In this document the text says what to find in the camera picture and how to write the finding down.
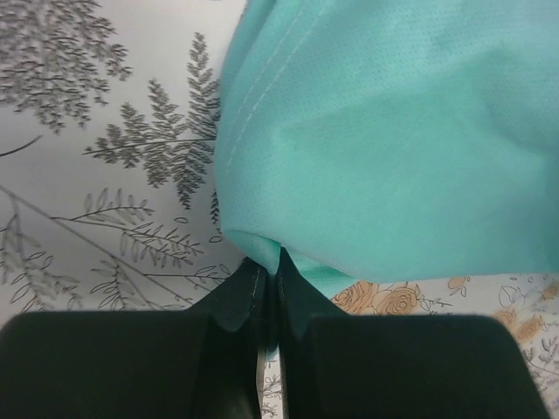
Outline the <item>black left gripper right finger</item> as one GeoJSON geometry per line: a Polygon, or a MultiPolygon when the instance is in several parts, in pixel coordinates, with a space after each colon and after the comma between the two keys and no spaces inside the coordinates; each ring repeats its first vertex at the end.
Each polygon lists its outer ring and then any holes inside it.
{"type": "Polygon", "coordinates": [[[345,313],[286,251],[276,275],[287,418],[543,418],[521,350],[479,315],[345,313]]]}

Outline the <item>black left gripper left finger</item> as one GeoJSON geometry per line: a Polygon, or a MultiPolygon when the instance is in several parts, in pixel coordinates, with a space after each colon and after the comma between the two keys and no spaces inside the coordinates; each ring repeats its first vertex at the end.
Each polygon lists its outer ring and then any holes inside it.
{"type": "Polygon", "coordinates": [[[266,272],[185,310],[35,312],[1,329],[4,418],[258,418],[266,272]]]}

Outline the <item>teal t shirt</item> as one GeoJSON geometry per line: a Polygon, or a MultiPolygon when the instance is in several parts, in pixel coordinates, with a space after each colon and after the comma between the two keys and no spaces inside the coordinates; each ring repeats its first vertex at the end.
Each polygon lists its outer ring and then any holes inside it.
{"type": "Polygon", "coordinates": [[[220,100],[221,229],[270,273],[557,272],[557,2],[251,1],[220,100]]]}

